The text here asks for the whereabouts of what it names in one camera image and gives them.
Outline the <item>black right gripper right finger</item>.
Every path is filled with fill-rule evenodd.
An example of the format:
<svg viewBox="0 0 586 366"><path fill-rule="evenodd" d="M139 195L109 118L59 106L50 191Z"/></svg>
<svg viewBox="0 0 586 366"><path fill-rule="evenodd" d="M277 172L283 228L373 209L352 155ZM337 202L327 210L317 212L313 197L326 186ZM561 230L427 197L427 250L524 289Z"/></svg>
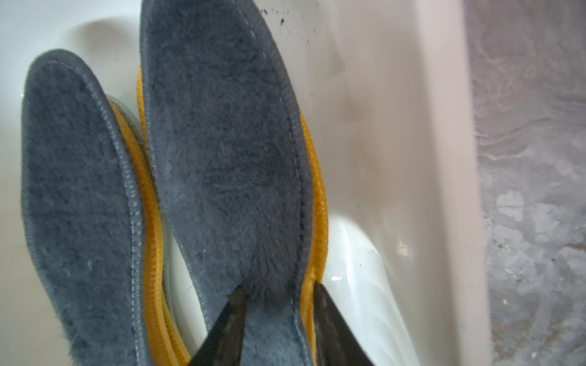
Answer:
<svg viewBox="0 0 586 366"><path fill-rule="evenodd" d="M313 302L317 364L374 366L324 285L314 285Z"/></svg>

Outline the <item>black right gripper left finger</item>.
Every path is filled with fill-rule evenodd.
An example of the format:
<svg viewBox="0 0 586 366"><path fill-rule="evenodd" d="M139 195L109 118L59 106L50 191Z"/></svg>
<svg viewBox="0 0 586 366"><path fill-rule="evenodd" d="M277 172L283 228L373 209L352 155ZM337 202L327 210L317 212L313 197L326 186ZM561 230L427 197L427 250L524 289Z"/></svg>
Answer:
<svg viewBox="0 0 586 366"><path fill-rule="evenodd" d="M247 315L247 295L237 287L188 366L239 366Z"/></svg>

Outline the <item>yellow fuzzy insole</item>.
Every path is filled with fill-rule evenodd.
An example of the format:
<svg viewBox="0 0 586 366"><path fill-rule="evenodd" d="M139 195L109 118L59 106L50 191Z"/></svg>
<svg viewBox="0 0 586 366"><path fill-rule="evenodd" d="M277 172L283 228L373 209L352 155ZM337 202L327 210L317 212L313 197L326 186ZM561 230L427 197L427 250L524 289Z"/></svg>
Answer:
<svg viewBox="0 0 586 366"><path fill-rule="evenodd" d="M128 148L143 206L142 300L151 355L156 365L187 365L190 356L166 304L163 290L163 225L150 168L131 129L131 119L122 113L116 103L110 101L109 104Z"/></svg>
<svg viewBox="0 0 586 366"><path fill-rule="evenodd" d="M291 99L295 98L294 89L288 77L286 69L278 71L279 77L287 82L288 93L291 94ZM137 104L140 115L140 123L143 137L145 141L147 138L147 123L145 119L145 103L143 95L143 76L142 68L139 66L137 75ZM302 323L307 333L309 349L313 358L314 365L318 364L317 356L317 337L316 337L316 324L314 321L314 285L322 282L327 262L328 253L328 211L327 211L327 198L325 193L324 181L321 175L319 161L317 154L314 149L314 144L311 139L310 131L306 125L305 119L301 110L295 107L299 114L300 120L300 131L303 131L303 141L305 142L305 148L308 155L308 164L311 166L311 183L313 189L313 203L312 203L312 224L311 224L311 251L308 256L308 265L305 271L305 279L303 281L301 294L301 309L300 314L302 316ZM188 349L186 348L187 338L183 337L182 341L179 341L179 328L177 321L172 326L168 325L167 328L169 337L172 341L172 347L176 353L177 361L179 365L187 364Z"/></svg>

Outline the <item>dark grey insole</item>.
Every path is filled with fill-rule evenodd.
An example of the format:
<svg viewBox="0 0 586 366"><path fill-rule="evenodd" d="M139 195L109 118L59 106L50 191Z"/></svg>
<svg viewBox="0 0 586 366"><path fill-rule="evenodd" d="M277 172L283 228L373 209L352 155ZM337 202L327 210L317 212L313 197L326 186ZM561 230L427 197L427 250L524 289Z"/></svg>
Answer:
<svg viewBox="0 0 586 366"><path fill-rule="evenodd" d="M252 1L145 1L150 164L211 327L235 289L245 365L310 365L301 293L311 167L281 55Z"/></svg>
<svg viewBox="0 0 586 366"><path fill-rule="evenodd" d="M98 80L67 50L41 54L21 109L27 248L77 365L151 365L143 205Z"/></svg>

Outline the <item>white textured insole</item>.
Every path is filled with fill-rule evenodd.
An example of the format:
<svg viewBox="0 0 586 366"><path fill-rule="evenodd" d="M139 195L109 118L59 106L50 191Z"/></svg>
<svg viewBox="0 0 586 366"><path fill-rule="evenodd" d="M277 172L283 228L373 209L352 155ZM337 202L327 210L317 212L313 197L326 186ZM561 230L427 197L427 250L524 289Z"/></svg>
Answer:
<svg viewBox="0 0 586 366"><path fill-rule="evenodd" d="M111 102L125 118L132 134L134 134L134 137L137 140L140 149L142 150L143 154L146 154L147 148L144 142L143 132L138 118L118 99L111 95L106 95L106 97L108 98L108 101Z"/></svg>

